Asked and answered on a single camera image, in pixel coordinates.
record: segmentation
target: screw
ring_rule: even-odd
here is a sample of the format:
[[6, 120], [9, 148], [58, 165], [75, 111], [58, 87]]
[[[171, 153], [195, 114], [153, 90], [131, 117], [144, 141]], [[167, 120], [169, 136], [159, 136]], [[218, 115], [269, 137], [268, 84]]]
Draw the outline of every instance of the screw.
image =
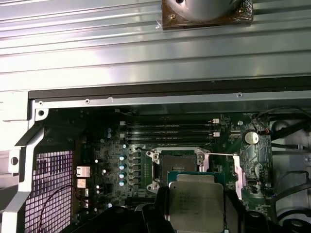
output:
[[242, 97], [243, 97], [243, 93], [242, 93], [242, 92], [239, 92], [239, 93], [237, 94], [237, 97], [238, 97], [238, 98], [242, 98]]
[[271, 188], [272, 187], [272, 184], [267, 182], [264, 186], [266, 186], [266, 188]]

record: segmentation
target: ventilation grille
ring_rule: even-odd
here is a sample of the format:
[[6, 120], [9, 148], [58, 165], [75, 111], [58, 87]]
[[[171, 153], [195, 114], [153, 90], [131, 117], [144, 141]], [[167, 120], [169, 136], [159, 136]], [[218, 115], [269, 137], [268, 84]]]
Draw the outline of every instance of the ventilation grille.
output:
[[70, 224], [71, 187], [56, 193], [46, 204], [38, 231], [42, 207], [59, 188], [72, 184], [72, 151], [36, 155], [33, 191], [26, 200], [25, 233], [58, 233]]

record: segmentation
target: capacitor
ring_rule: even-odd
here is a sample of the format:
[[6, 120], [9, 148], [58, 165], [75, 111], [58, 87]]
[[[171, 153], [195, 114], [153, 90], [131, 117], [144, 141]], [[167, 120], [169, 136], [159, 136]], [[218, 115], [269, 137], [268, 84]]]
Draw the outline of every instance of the capacitor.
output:
[[120, 161], [124, 161], [126, 159], [126, 155], [120, 155], [119, 159], [120, 159]]
[[102, 159], [95, 159], [96, 164], [101, 163], [102, 161], [103, 161]]
[[124, 181], [119, 181], [119, 186], [123, 187], [123, 186], [125, 186], [125, 184], [126, 184], [125, 180]]
[[123, 179], [124, 177], [126, 177], [126, 173], [125, 173], [125, 172], [121, 172], [121, 173], [119, 174], [119, 178], [120, 178], [120, 179]]
[[120, 169], [120, 170], [126, 169], [126, 164], [120, 164], [119, 169]]

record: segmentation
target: metal bracket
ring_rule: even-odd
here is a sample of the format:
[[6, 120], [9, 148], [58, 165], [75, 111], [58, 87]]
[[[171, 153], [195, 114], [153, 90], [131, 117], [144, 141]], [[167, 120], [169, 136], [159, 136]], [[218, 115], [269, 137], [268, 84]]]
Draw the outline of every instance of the metal bracket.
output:
[[158, 147], [148, 151], [146, 154], [148, 157], [152, 158], [152, 162], [160, 165], [160, 156], [162, 151], [164, 150], [193, 150], [197, 156], [197, 164], [199, 166], [203, 166], [203, 162], [205, 160], [205, 154], [210, 153], [210, 151], [202, 149], [200, 147]]
[[20, 148], [10, 150], [9, 152], [9, 172], [10, 173], [19, 173], [19, 155], [20, 155]]
[[235, 191], [238, 198], [242, 200], [242, 189], [246, 186], [245, 172], [240, 165], [240, 157], [238, 155], [233, 156], [234, 160], [234, 172], [238, 175], [238, 180], [235, 182]]
[[242, 200], [242, 189], [246, 186], [246, 177], [245, 172], [240, 165], [240, 156], [237, 154], [224, 154], [224, 153], [204, 153], [205, 159], [203, 162], [203, 167], [200, 167], [200, 171], [206, 171], [205, 167], [208, 167], [208, 157], [210, 155], [219, 155], [219, 156], [232, 156], [234, 161], [234, 172], [238, 175], [238, 180], [235, 182], [235, 191], [238, 195], [238, 198]]
[[49, 115], [49, 109], [48, 108], [36, 109], [35, 110], [35, 121], [44, 120], [48, 117], [48, 115]]
[[160, 188], [160, 183], [157, 181], [152, 181], [152, 184], [147, 186], [147, 190], [153, 193], [157, 193], [159, 188]]

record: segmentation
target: metal frame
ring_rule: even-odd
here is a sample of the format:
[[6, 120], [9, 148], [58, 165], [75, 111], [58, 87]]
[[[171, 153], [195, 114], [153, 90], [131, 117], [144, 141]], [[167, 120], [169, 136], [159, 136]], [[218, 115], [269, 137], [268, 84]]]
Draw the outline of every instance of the metal frame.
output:
[[18, 191], [13, 197], [10, 204], [6, 207], [2, 216], [2, 232], [15, 233], [21, 230], [21, 222], [24, 222], [25, 201], [32, 191], [32, 178], [33, 178], [33, 162], [35, 147], [44, 137], [44, 128], [37, 132], [27, 145], [25, 145], [25, 164], [20, 167], [23, 171], [20, 172], [20, 182], [18, 184]]
[[0, 91], [311, 74], [309, 0], [254, 0], [251, 25], [171, 32], [161, 2], [2, 2]]
[[157, 83], [30, 91], [36, 102], [60, 100], [211, 95], [230, 93], [279, 92], [311, 90], [311, 77], [237, 79], [184, 83]]

